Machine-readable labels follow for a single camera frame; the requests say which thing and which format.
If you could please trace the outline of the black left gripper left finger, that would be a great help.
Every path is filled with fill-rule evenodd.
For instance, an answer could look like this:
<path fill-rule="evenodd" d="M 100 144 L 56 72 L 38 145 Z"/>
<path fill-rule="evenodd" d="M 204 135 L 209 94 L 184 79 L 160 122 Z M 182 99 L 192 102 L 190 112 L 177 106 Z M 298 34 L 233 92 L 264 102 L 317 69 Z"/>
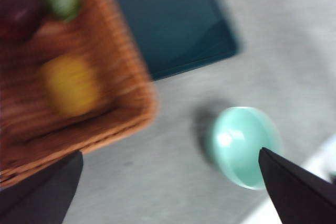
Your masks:
<path fill-rule="evenodd" d="M 73 152 L 1 190 L 1 223 L 63 223 L 83 169 Z"/>

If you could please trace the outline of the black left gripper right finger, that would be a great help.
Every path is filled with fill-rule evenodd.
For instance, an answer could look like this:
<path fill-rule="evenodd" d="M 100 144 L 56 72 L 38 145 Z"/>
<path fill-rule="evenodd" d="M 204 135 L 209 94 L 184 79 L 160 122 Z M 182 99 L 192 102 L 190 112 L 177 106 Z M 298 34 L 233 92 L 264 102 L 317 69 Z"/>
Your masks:
<path fill-rule="evenodd" d="M 282 223 L 335 223 L 335 185 L 265 147 L 258 163 Z"/>

